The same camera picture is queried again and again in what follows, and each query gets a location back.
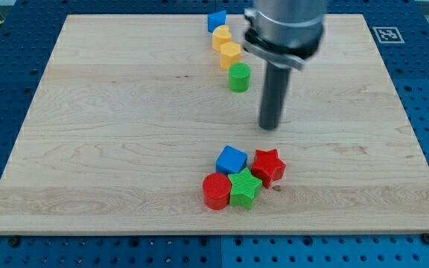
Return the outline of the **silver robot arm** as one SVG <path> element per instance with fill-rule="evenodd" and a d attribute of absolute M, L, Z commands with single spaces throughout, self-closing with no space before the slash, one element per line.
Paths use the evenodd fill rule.
<path fill-rule="evenodd" d="M 302 70 L 320 46 L 327 0 L 254 0 L 244 9 L 243 48 L 266 61 L 258 125 L 278 127 L 292 69 Z"/>

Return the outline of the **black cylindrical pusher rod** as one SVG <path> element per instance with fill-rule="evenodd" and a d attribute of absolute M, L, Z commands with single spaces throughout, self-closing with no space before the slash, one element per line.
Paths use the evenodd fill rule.
<path fill-rule="evenodd" d="M 264 130 L 278 127 L 290 79 L 290 68 L 267 62 L 258 125 Z"/>

